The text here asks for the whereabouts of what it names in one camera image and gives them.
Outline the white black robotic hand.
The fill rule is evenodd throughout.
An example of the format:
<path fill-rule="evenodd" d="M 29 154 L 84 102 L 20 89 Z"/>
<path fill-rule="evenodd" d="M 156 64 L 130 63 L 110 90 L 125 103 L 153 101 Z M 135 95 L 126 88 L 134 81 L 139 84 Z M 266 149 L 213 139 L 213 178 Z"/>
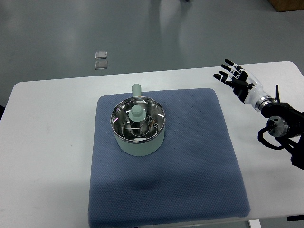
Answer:
<path fill-rule="evenodd" d="M 214 74 L 218 81 L 229 86 L 238 99 L 247 105 L 252 105 L 256 110 L 261 110 L 264 101 L 273 101 L 273 98 L 263 90 L 262 84 L 256 77 L 242 66 L 225 59 L 221 65 L 222 70 Z"/>

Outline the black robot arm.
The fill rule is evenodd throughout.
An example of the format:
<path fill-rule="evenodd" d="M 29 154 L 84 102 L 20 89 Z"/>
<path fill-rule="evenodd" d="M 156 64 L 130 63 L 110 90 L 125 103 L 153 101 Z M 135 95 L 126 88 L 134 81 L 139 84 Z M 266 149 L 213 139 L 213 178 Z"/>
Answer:
<path fill-rule="evenodd" d="M 291 164 L 303 169 L 304 113 L 295 110 L 289 103 L 275 101 L 269 96 L 261 97 L 254 102 L 253 107 L 268 119 L 266 127 L 257 133 L 258 141 L 273 150 L 287 150 L 291 154 Z M 265 132 L 273 136 L 280 145 L 275 146 L 264 139 Z"/>

